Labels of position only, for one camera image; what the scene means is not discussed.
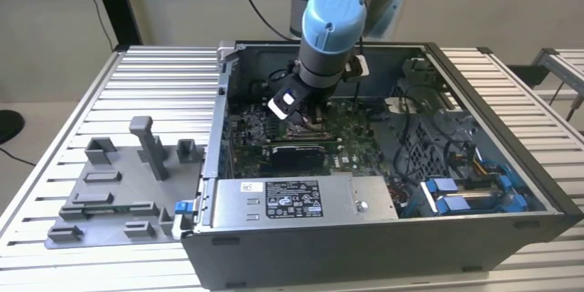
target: sticker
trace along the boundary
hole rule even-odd
[[[241,182],[241,193],[261,193],[264,191],[264,183],[242,181]]]
[[[322,216],[317,181],[268,181],[265,213],[270,219]]]

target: white wall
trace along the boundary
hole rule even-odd
[[[154,44],[213,47],[220,40],[274,40],[246,0],[130,0],[142,39]],[[289,0],[253,0],[288,35]]]
[[[90,0],[0,0],[0,102],[78,99],[108,55]]]
[[[405,0],[396,40],[489,47],[509,64],[542,47],[584,47],[584,0]]]
[[[256,0],[284,33],[288,2]],[[405,0],[394,39],[488,46],[509,63],[528,63],[541,47],[582,46],[582,3]],[[224,39],[276,39],[246,0],[132,0],[132,5],[149,44],[214,46]],[[78,99],[108,57],[90,0],[0,0],[0,39],[0,101]]]

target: power supply label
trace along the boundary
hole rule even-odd
[[[265,215],[270,219],[321,217],[318,181],[268,181]]]

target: aluminum profile table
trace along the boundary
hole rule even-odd
[[[492,54],[444,49],[486,103],[584,209],[584,141]],[[81,172],[90,137],[136,146],[132,116],[164,144],[206,144],[217,92],[216,49],[132,47],[112,55],[0,218],[0,291],[204,291],[180,243],[46,250],[42,241]],[[488,273],[344,282],[281,291],[581,291],[584,222],[525,246]]]
[[[584,49],[542,49],[533,65],[544,66],[584,96]]]

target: grey plastic holder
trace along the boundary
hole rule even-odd
[[[89,161],[48,232],[48,249],[176,241],[169,211],[196,197],[204,149],[189,140],[162,146],[149,133],[152,119],[138,118],[132,133],[148,150],[116,148],[108,138],[89,141]]]

